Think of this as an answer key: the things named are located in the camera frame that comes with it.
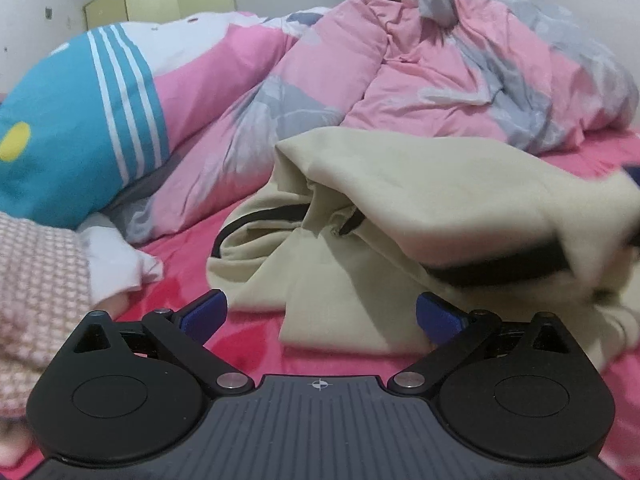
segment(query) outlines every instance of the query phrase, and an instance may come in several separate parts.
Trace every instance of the metal screw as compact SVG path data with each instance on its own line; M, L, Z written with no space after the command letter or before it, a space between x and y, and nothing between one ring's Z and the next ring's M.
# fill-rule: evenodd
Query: metal screw
M424 384L424 377L416 372L400 372L394 377L394 382L403 388L420 388Z
M174 314L174 311L170 308L156 308L154 310L154 314L159 314L164 317L167 321L171 321L171 316Z
M228 374L222 374L218 377L218 386L225 390L237 390L246 386L249 382L249 377L238 372L230 372Z

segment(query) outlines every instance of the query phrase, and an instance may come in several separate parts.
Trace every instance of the gray ribbed plate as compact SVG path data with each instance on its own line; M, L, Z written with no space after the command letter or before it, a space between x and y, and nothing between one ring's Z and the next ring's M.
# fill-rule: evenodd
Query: gray ribbed plate
M614 480L587 458L555 468L492 462L453 439L420 399L376 378L267 376L217 400L192 435L145 463L87 470L45 462L33 480Z

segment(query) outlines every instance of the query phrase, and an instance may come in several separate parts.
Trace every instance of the white stripe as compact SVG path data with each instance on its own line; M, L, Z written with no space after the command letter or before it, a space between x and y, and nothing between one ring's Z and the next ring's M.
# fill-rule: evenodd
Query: white stripe
M118 89L120 90L120 99L122 100L124 115L127 118L127 125L129 126L129 133L133 142L133 151L136 153L136 162L138 163L136 178L141 178L145 174L145 154L142 152L142 144L140 144L138 127L136 126L136 120L133 117L133 109L131 108L131 102L129 101L129 95L127 94L127 85L124 83L122 69L118 64L116 53L113 51L113 47L109 42L107 34L102 27L98 28L98 31L104 40L104 46L107 48L109 59L111 60L111 64L113 65L113 69L116 73L116 81L118 82Z
M162 166L162 154L160 152L160 134L158 133L158 124L156 123L156 116L154 115L153 108L151 107L151 100L149 99L149 95L146 92L145 79L142 75L140 67L136 63L136 59L133 57L133 52L129 48L124 40L122 39L122 35L117 27L111 25L111 30L116 35L116 39L118 43L124 50L127 59L129 60L129 64L133 69L133 73L136 76L136 80L138 82L138 92L140 93L140 98L142 99L142 107L145 110L146 122L149 125L149 133L151 134L151 143L154 148L154 167L157 169Z
M95 46L94 34L92 32L88 32L87 36L89 38L89 44L91 45L91 55L94 58L95 73L98 75L98 85L100 85L102 106L104 107L104 116L107 119L107 129L109 130L109 136L111 137L113 153L116 155L116 163L118 165L118 170L120 171L120 177L122 178L122 185L126 186L129 183L129 171L127 171L127 163L124 160L122 146L120 145L120 139L118 138L116 121L113 117L113 109L111 108L109 91L107 90L107 80L104 77L104 70L100 63L100 56L98 56L98 48Z

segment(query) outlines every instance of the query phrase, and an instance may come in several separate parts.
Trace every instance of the beige bag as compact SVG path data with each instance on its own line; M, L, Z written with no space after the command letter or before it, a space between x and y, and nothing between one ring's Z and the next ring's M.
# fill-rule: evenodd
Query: beige bag
M430 290L505 320L555 312L602 368L639 340L638 302L620 301L639 226L622 171L588 182L494 140L321 128L277 144L207 275L231 310L285 310L290 346L426 352Z

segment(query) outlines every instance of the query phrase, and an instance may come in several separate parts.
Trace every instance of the crosshair marking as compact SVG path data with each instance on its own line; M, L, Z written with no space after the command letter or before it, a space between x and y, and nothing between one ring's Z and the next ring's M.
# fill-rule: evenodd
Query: crosshair marking
M325 388L332 386L332 384L329 384L325 380L318 379L317 381L313 381L312 383L309 383L309 386L313 386L316 390L324 390Z

